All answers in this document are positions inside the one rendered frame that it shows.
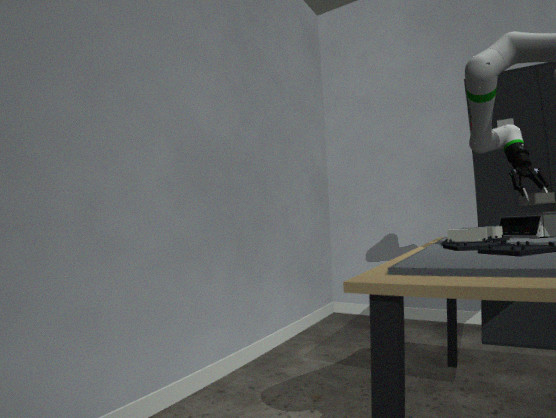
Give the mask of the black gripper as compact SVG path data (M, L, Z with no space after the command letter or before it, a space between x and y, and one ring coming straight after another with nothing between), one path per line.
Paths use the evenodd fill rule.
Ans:
M512 178L514 190L518 190L521 193L525 204L530 200L527 192L524 188L524 178L529 177L532 181L541 189L542 193L548 193L547 187L549 186L548 181L541 172L541 168L534 169L532 167L531 161L526 153L518 153L511 158L512 166L515 170L511 169L509 174ZM519 175L519 183L516 176ZM537 176L538 177L537 177Z

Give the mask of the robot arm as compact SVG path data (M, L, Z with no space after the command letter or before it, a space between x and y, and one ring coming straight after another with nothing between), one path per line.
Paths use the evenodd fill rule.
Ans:
M475 153L503 149L509 163L518 153L529 156L520 129L512 124L492 129L492 113L498 75L514 64L530 62L556 62L556 33L506 33L466 64L469 145Z

